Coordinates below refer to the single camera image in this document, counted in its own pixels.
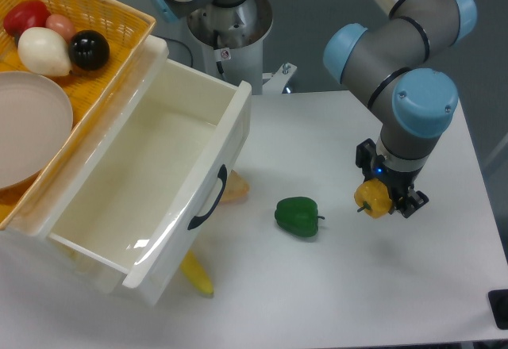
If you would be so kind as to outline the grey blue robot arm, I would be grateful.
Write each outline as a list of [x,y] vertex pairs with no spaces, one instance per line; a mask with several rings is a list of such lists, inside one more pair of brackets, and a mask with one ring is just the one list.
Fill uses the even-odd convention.
[[[152,1],[166,21],[186,20],[208,74],[266,91],[263,40],[273,20],[267,0]],[[477,9],[474,0],[375,2],[388,22],[375,31],[342,27],[325,46],[323,64],[382,125],[378,140],[356,149],[364,177],[354,195],[359,210],[409,217],[428,201],[414,182],[459,101],[454,82],[425,63],[475,28]]]

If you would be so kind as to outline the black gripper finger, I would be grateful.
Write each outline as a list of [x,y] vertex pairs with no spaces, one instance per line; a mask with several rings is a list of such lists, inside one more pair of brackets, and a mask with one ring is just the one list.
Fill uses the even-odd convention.
[[366,139],[356,146],[355,163],[361,169],[364,177],[374,177],[373,164],[375,162],[376,146],[372,139]]
[[409,218],[429,202],[429,198],[420,190],[409,188],[406,194],[395,202],[395,209]]

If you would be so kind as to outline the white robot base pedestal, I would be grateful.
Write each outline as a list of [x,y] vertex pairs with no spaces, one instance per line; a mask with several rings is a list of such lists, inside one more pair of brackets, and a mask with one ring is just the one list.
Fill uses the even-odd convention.
[[277,71],[264,70],[264,40],[272,24],[268,0],[245,0],[231,8],[209,4],[187,17],[202,49],[205,73],[235,86],[248,82],[254,95],[289,94],[297,71],[288,62]]

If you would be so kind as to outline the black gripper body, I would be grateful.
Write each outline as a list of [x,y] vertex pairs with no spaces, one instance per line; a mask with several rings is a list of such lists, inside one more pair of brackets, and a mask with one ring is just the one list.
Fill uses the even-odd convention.
[[379,181],[383,182],[389,193],[390,199],[393,201],[393,206],[395,206],[395,202],[403,197],[409,188],[414,189],[414,180],[420,173],[420,169],[415,171],[397,171],[395,169],[391,169],[388,166],[388,158],[385,158],[382,154],[377,154],[375,158],[375,162],[373,164],[374,177],[364,177],[364,182],[370,180],[372,178],[377,178]]

